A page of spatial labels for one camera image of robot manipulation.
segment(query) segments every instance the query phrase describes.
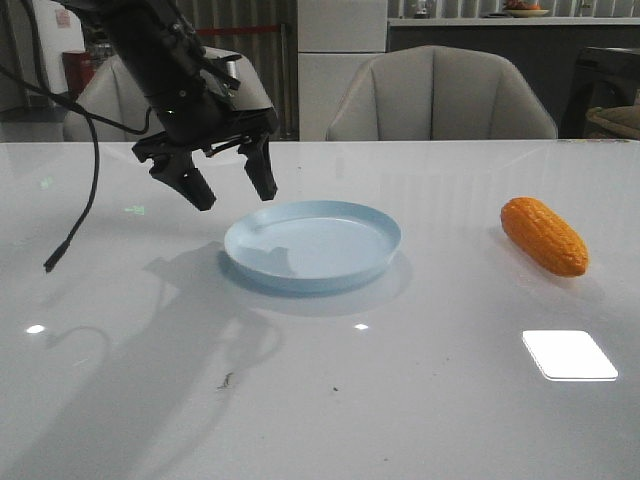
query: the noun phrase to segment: plate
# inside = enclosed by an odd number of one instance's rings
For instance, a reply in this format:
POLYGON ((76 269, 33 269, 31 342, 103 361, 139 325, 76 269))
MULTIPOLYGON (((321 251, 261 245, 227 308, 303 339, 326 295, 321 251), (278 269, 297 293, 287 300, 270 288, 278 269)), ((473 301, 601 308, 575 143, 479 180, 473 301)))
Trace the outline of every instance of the plate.
POLYGON ((331 200, 286 203, 234 223, 224 248, 236 268, 263 285, 330 292, 362 285, 386 270, 400 228, 365 205, 331 200))
POLYGON ((505 10, 517 18, 542 17, 549 13, 549 10, 505 10))

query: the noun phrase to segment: white table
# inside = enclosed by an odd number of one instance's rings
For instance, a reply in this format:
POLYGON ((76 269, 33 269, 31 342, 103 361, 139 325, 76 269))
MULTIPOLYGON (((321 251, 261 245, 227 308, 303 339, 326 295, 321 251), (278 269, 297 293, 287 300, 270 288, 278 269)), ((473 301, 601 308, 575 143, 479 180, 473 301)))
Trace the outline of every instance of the white table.
POLYGON ((355 201, 403 231, 384 276, 303 298, 225 260, 268 205, 242 157, 195 156, 200 213, 129 148, 103 144, 45 275, 91 147, 0 144, 1 480, 640 477, 639 143, 272 144, 272 204, 355 201), (520 195, 582 235, 584 277, 504 236, 520 195), (618 378, 547 380, 522 341, 546 329, 588 332, 618 378))

